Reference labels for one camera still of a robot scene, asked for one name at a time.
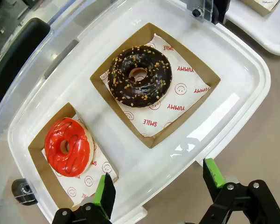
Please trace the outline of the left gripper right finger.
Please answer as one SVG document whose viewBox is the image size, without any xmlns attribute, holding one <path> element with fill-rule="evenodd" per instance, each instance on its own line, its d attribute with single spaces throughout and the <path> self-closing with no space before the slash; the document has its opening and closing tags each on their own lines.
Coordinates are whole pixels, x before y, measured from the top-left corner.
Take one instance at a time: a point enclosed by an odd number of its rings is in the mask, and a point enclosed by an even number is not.
<svg viewBox="0 0 280 224">
<path fill-rule="evenodd" d="M 235 211 L 241 211 L 251 224 L 280 224 L 280 208 L 263 180 L 249 185 L 227 182 L 212 158 L 203 159 L 203 179 L 213 204 L 201 224 L 226 224 Z"/>
</svg>

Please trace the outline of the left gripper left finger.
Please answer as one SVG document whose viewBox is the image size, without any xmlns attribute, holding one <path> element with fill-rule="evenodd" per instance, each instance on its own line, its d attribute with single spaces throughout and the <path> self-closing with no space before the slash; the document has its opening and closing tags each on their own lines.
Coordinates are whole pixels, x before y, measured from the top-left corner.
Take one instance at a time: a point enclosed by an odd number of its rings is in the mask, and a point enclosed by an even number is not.
<svg viewBox="0 0 280 224">
<path fill-rule="evenodd" d="M 54 216 L 54 224 L 110 224 L 116 190 L 109 173 L 102 175 L 92 202 L 82 203 L 72 211 L 59 209 Z"/>
</svg>

